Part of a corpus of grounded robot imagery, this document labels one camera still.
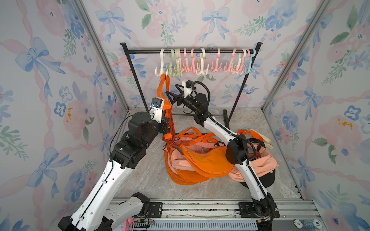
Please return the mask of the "beige crossbody bag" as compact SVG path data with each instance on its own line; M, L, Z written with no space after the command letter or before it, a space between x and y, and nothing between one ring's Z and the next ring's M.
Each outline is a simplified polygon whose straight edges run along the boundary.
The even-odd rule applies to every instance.
M255 131L259 136L261 136L262 137L262 139L263 139L263 142L265 143L265 146L268 148L268 149L270 149L270 150L272 150L273 149L273 142L272 142L272 140L271 139L269 139L267 136L265 136L265 135L263 135L263 134L261 134L261 133L259 133L259 132L257 132L257 131Z

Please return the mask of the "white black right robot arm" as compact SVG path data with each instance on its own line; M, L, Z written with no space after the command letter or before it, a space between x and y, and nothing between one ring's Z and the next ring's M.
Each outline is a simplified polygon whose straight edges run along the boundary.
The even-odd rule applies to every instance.
M166 91L172 105L184 105L194 112L195 122L209 130L226 145L227 161L240 171L250 190L254 211L265 222L272 222L280 217L279 209L272 195L263 186L257 176L251 161L257 157L254 143L242 134L237 134L216 120L209 112L211 93L202 82L186 81L184 85L176 84L179 93Z

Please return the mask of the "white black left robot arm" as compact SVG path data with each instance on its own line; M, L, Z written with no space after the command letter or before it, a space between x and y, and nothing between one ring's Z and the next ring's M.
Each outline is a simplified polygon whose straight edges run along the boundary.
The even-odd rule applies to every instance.
M142 193L133 194L112 209L108 206L156 136L168 132L169 119L163 112L135 113L128 130L111 151L98 183L76 212L59 221L58 228L62 231L112 231L129 218L145 217L150 200Z

